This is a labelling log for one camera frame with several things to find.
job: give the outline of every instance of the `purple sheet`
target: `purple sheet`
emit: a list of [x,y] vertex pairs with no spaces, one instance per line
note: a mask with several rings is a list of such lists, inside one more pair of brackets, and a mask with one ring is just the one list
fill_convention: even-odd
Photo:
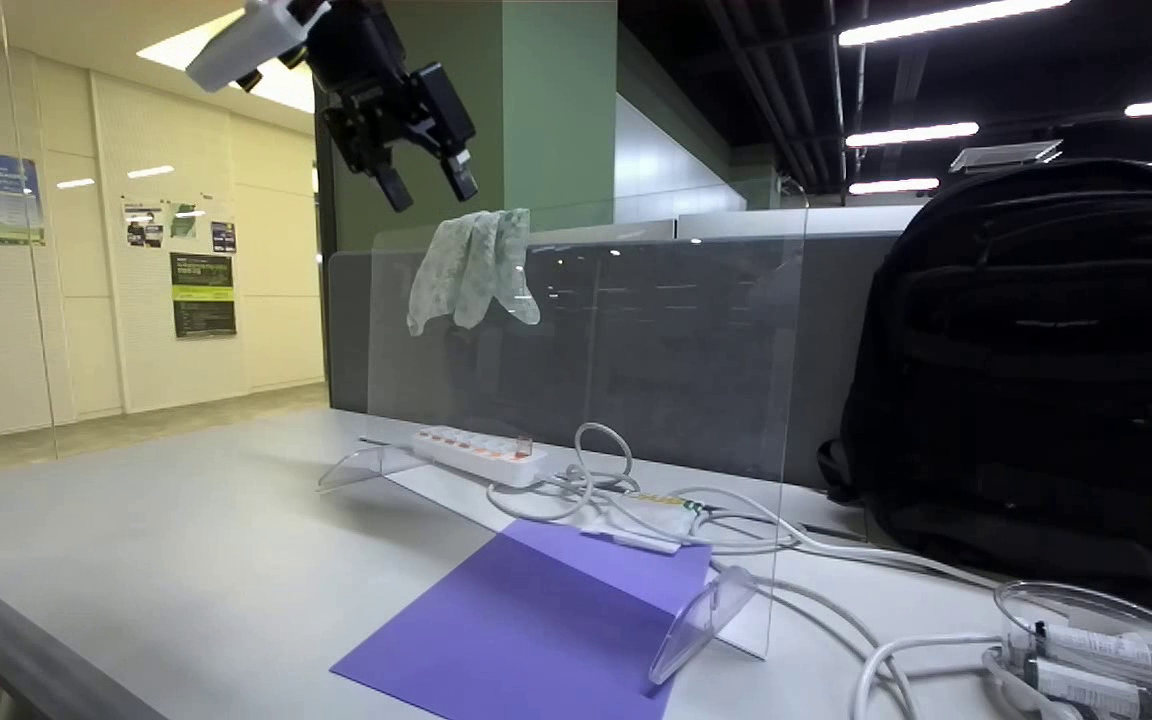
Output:
[[644,674],[703,569],[511,524],[333,671],[447,720],[661,720]]

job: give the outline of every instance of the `floor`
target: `floor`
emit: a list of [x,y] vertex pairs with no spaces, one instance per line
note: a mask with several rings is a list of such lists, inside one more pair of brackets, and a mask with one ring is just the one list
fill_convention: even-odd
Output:
[[25,469],[25,464],[94,457],[94,453],[128,446],[128,443],[218,427],[218,425],[242,425],[242,419],[276,416],[276,411],[324,409],[324,402],[330,402],[330,392],[313,382],[313,388],[265,392],[265,394],[244,394],[244,400],[223,400],[223,402],[191,402],[191,409],[0,434],[0,473]]

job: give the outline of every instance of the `green pillar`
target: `green pillar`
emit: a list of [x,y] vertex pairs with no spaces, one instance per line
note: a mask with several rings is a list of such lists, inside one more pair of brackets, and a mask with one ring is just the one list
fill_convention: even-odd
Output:
[[412,207],[392,212],[341,155],[324,217],[341,248],[431,227],[475,207],[534,207],[538,227],[611,221],[615,193],[615,0],[390,0],[409,68],[442,61],[474,113],[482,195],[458,204],[419,149],[395,144]]

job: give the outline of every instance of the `ceiling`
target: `ceiling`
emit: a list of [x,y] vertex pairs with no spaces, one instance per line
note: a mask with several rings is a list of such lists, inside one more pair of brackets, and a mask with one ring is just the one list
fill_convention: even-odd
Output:
[[141,48],[233,7],[242,0],[0,0],[0,42],[310,136],[304,113],[244,90],[204,95],[182,72],[135,61]]
[[626,28],[733,144],[771,144],[808,193],[939,174],[958,144],[846,152],[849,132],[981,119],[971,144],[1059,136],[1069,155],[1152,160],[1152,5],[1073,0],[1056,10],[875,48],[839,28],[971,0],[620,0]]

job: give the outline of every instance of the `white table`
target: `white table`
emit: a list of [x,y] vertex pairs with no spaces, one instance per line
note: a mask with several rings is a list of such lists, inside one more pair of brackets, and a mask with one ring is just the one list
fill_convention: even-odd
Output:
[[[253,419],[0,475],[0,594],[175,720],[423,717],[330,667],[392,619],[490,528],[395,484],[319,486],[356,434],[404,425],[343,411]],[[760,486],[644,464],[644,484]],[[791,486],[797,521],[846,521]],[[883,639],[1001,628],[988,594],[888,569],[780,554],[780,577],[849,602]],[[909,657],[909,671],[949,652]],[[677,684],[673,720],[833,720],[858,659],[778,613],[771,657],[709,647]],[[977,678],[922,684],[928,717],[992,717]]]

